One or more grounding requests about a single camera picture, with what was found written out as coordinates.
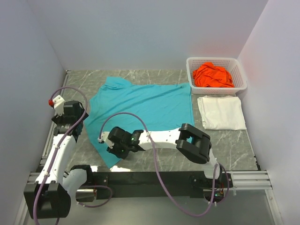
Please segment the white plastic laundry basket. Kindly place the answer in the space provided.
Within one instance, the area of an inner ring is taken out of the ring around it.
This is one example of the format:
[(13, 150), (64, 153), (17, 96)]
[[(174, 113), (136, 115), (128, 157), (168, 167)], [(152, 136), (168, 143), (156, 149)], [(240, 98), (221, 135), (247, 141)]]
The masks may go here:
[[(211, 62), (214, 66), (223, 67), (232, 76), (233, 88), (213, 88), (213, 87), (196, 87), (193, 71), (198, 69), (203, 63)], [(187, 77), (194, 94), (215, 94), (215, 95), (233, 95), (238, 91), (247, 88), (246, 75), (241, 64), (234, 58), (224, 57), (190, 57), (186, 60)]]

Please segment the orange t shirt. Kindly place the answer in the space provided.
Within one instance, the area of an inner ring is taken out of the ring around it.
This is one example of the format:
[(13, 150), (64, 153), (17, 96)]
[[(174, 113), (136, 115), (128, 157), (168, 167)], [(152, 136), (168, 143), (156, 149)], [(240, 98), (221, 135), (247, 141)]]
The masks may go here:
[(212, 62), (203, 63), (192, 73), (196, 87), (203, 88), (234, 88), (231, 74), (223, 67)]

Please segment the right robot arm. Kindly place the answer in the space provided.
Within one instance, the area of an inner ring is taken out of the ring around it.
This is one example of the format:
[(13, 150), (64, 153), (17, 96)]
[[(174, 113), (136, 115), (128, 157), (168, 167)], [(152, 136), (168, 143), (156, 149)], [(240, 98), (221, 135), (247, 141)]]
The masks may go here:
[(102, 132), (98, 141), (105, 143), (107, 151), (120, 159), (126, 159), (130, 152), (146, 151), (153, 146), (175, 149), (189, 161), (202, 166), (209, 186), (216, 187), (222, 182), (221, 168), (213, 155), (210, 136), (187, 123), (173, 130), (135, 130), (132, 133), (114, 127), (110, 132)]

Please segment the aluminium rail frame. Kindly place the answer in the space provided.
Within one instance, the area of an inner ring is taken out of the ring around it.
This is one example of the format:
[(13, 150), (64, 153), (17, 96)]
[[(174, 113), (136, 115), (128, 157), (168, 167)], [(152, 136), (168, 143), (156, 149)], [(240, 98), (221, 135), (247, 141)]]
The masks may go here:
[[(120, 74), (122, 74), (123, 72), (128, 72), (128, 74), (131, 75), (138, 75), (138, 76), (142, 76), (142, 72), (143, 74), (148, 75), (149, 71), (148, 70), (138, 70), (138, 72), (136, 73), (135, 70), (97, 70), (97, 71), (102, 71), (102, 75), (99, 75), (100, 77), (108, 77), (109, 75), (115, 74), (113, 76), (116, 76), (116, 71), (119, 71)], [(96, 70), (91, 71), (89, 73), (89, 75), (93, 74), (93, 73), (97, 73)], [(172, 79), (175, 79), (175, 75), (172, 74), (178, 74), (178, 78), (180, 82), (180, 79), (182, 77), (182, 70), (179, 72), (177, 72), (177, 70), (163, 70), (163, 75), (165, 74), (166, 79), (169, 79), (169, 77), (171, 77)], [(143, 84), (146, 84), (144, 82), (144, 80), (142, 79), (142, 77), (138, 78), (137, 81), (141, 81)], [(50, 140), (53, 137), (52, 131), (55, 128), (55, 124), (52, 122), (51, 124), (51, 128), (47, 137), (47, 141), (45, 144), (45, 148), (44, 148), (44, 153), (41, 157), (40, 160), (40, 164), (39, 167), (37, 167), (35, 172), (30, 172), (28, 181), (28, 183), (33, 183), (35, 181), (35, 179), (38, 177), (38, 175), (40, 174), (40, 172), (42, 171), (42, 167), (44, 167), (45, 163), (46, 163), (46, 159), (48, 158), (48, 155), (50, 153), (50, 144), (52, 144), (52, 141)], [(217, 204), (220, 204), (220, 202), (222, 202), (227, 195), (227, 191), (233, 191), (234, 195), (236, 194), (237, 190), (245, 190), (245, 191), (249, 191), (249, 190), (264, 190), (266, 193), (267, 198), (271, 198), (271, 190), (272, 190), (272, 184), (269, 178), (269, 175), (267, 173), (267, 171), (262, 171), (260, 170), (259, 165), (257, 164), (257, 161), (255, 162), (256, 166), (258, 168), (258, 170), (250, 170), (250, 171), (230, 171), (228, 170), (226, 173), (224, 171), (224, 168), (221, 167), (221, 172), (223, 173), (223, 176), (221, 176), (221, 178), (219, 178), (220, 181), (216, 181), (216, 190), (217, 191), (218, 188), (225, 187), (227, 188), (227, 190), (225, 190), (225, 194), (223, 194), (222, 197), (220, 198), (220, 201), (218, 201), (217, 203), (215, 203), (215, 205), (217, 206)], [(268, 204), (269, 204), (269, 208), (271, 211), (271, 215), (273, 217), (274, 223), (275, 224), (280, 224), (282, 222), (278, 222), (280, 219), (275, 219), (276, 212), (274, 213), (274, 211), (276, 211), (275, 206), (272, 206), (272, 204), (270, 203), (270, 199), (268, 199)], [(28, 219), (28, 217), (30, 217), (30, 213), (25, 201), (25, 197), (22, 199), (17, 217), (15, 219), (14, 225), (25, 225), (26, 221)]]

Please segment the turquoise t shirt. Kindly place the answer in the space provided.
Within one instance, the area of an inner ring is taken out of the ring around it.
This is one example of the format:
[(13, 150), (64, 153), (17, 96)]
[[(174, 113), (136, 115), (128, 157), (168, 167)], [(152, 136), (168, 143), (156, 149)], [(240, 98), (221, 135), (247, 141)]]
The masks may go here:
[(98, 142), (101, 127), (111, 131), (120, 127), (128, 132), (143, 129), (137, 115), (149, 131), (180, 128), (183, 123), (194, 125), (191, 88), (188, 83), (174, 85), (135, 85), (120, 77), (108, 77), (90, 100), (90, 113), (84, 125), (90, 142), (108, 168), (120, 159), (107, 152)]

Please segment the black base crossbar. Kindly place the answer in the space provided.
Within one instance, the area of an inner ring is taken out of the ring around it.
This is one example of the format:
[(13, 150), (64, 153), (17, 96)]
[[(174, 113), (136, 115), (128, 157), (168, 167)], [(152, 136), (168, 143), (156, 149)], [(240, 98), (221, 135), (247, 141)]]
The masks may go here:
[[(212, 190), (212, 179), (207, 179), (202, 171), (171, 171), (159, 174), (171, 196), (204, 198)], [(92, 175), (92, 179), (77, 190), (77, 201), (108, 199), (110, 191), (94, 187), (95, 185), (110, 187), (115, 198), (166, 196), (156, 172), (93, 172)]]

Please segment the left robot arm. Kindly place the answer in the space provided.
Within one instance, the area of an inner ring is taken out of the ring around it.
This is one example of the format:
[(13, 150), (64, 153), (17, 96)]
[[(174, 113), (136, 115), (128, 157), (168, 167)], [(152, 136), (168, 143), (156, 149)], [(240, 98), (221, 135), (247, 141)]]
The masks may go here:
[(71, 150), (82, 132), (83, 120), (88, 117), (82, 103), (51, 100), (49, 104), (58, 111), (52, 117), (56, 125), (52, 148), (42, 171), (33, 183), (25, 186), (23, 192), (30, 217), (35, 221), (65, 218), (77, 190), (89, 188), (94, 182), (90, 165), (75, 165), (68, 175), (64, 174)]

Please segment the folded white t shirt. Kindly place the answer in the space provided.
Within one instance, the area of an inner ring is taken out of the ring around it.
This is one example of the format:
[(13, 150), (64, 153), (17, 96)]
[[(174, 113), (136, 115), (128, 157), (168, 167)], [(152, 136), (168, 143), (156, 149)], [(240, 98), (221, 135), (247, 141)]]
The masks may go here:
[(202, 126), (206, 130), (246, 130), (238, 97), (199, 97), (197, 99)]

